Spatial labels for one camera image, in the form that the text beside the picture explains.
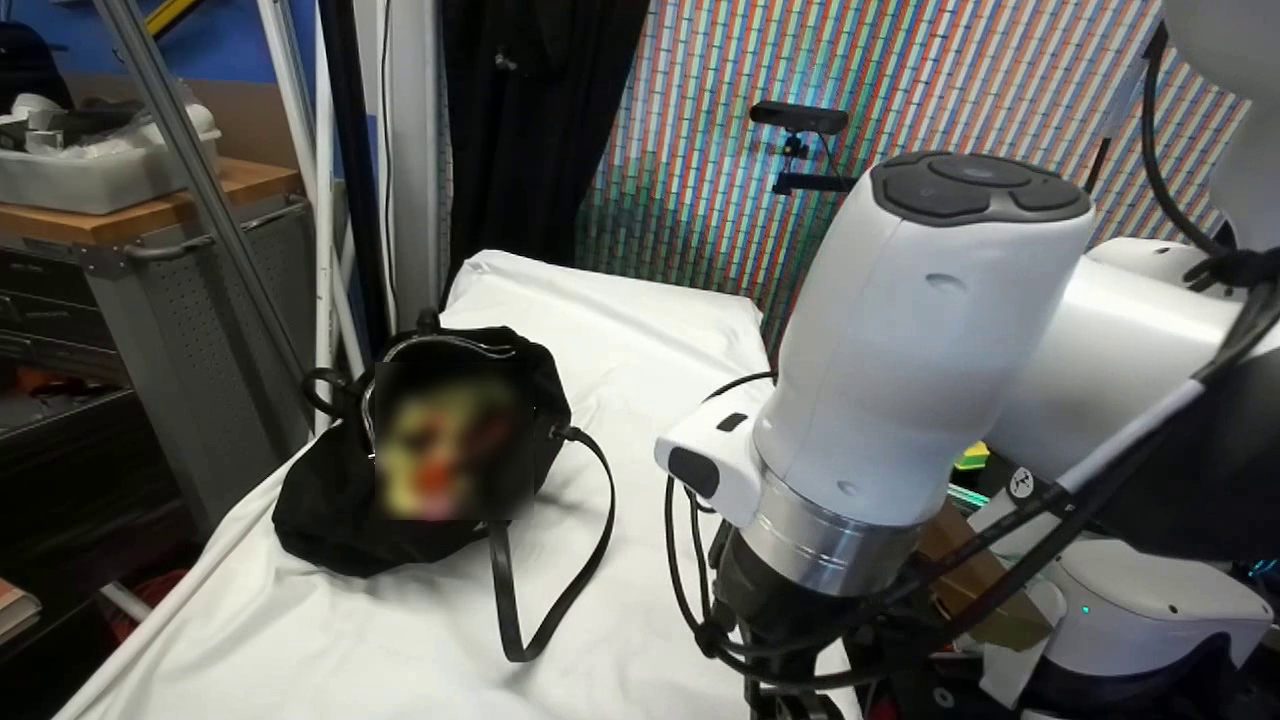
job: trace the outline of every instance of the colorful striped backdrop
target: colorful striped backdrop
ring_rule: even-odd
[[[751,297],[771,347],[840,197],[769,192],[785,132],[751,124],[754,102],[847,110],[832,147],[846,174],[942,147],[1083,182],[1107,104],[1158,18],[1157,3],[1130,0],[652,3],[579,217],[579,263]],[[1204,183],[1243,108],[1166,55],[1157,146],[1175,197],[1206,228],[1220,220]],[[1137,117],[1134,104],[1094,193],[1096,241],[1176,237],[1143,179]],[[810,150],[795,169],[824,172]]]

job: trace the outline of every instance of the drawer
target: drawer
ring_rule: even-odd
[[[0,250],[0,291],[95,306],[84,273],[76,263],[15,250]]]
[[[35,336],[0,333],[0,357],[46,368],[55,373],[128,384],[119,354],[100,347]]]
[[[93,307],[0,291],[0,329],[114,348],[102,314]]]

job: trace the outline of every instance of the metal pole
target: metal pole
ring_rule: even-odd
[[[146,32],[142,15],[132,0],[93,0],[99,14],[110,28],[124,61],[142,97],[155,118],[169,151],[187,181],[196,209],[205,228],[219,238],[232,258],[241,282],[248,290],[253,310],[266,328],[268,337],[296,382],[302,382],[302,363],[289,340],[279,309],[266,292],[266,286],[253,265],[239,223],[216,181],[218,173],[200,143],[200,136],[187,117],[187,109],[174,92],[174,82],[165,68],[155,41]]]
[[[387,288],[378,220],[378,190],[374,160],[369,146],[369,115],[365,109],[364,79],[360,72],[356,15],[351,0],[319,0],[320,27],[324,32],[333,83],[334,114],[342,167],[347,181],[347,206],[351,210],[356,270],[365,296],[366,329],[374,355],[387,350],[390,322],[387,314]]]

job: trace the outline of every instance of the white cloth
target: white cloth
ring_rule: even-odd
[[[745,720],[741,679],[699,653],[676,610],[653,441],[709,391],[768,368],[759,320],[740,297],[481,252],[458,275],[444,324],[504,324],[549,347],[575,424],[618,483],[609,551],[545,653],[527,665],[503,657],[485,543],[369,580],[285,553],[270,518],[285,465],[232,510],[58,719]],[[595,459],[566,443],[512,525],[526,641],[590,553],[607,503]],[[682,497],[677,519],[692,592]],[[704,537],[714,525],[707,518]],[[829,650],[820,667],[842,661]],[[852,720],[851,697],[837,694]]]

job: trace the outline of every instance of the white plastic container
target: white plastic container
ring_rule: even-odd
[[[201,133],[210,159],[223,133]],[[165,145],[101,158],[42,158],[0,150],[0,202],[106,215],[183,190],[177,158]]]

